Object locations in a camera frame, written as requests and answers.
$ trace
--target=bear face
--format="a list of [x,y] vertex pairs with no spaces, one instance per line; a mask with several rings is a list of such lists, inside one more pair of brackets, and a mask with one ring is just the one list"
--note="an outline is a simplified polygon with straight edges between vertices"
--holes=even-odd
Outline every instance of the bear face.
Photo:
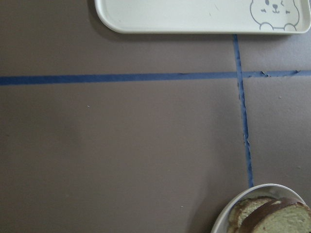
[[260,25],[268,24],[272,29],[284,29],[291,25],[296,30],[299,10],[294,0],[252,0],[250,11]]

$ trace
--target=blue painter's tape line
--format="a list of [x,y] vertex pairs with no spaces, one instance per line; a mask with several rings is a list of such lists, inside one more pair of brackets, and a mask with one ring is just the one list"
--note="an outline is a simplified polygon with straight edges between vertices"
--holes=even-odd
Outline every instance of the blue painter's tape line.
[[311,76],[311,70],[255,71],[243,72],[244,78]]
[[198,80],[236,78],[235,72],[172,73],[172,74],[107,74],[107,75],[59,75],[0,77],[0,85],[28,85],[53,83],[100,83],[164,80]]
[[240,94],[240,101],[241,101],[241,116],[242,116],[242,124],[243,124],[248,186],[253,187],[254,180],[253,180],[250,145],[248,142],[248,125],[247,125],[247,112],[246,112],[246,106],[245,106],[245,94],[244,94],[243,76],[242,76],[242,64],[241,64],[240,49],[239,49],[239,42],[238,42],[237,35],[233,35],[233,46],[234,46],[235,60],[236,60],[236,66],[237,66],[237,77],[238,77],[239,94]]

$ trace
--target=bread slice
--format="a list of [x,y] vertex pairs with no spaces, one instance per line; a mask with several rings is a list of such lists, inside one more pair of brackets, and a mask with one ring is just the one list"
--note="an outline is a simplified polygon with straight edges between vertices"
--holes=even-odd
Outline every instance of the bread slice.
[[273,198],[259,197],[255,199],[244,199],[239,201],[230,211],[229,227],[227,233],[237,233],[242,222],[248,215],[271,200],[273,200]]
[[253,211],[238,233],[310,233],[311,210],[296,199],[272,200]]

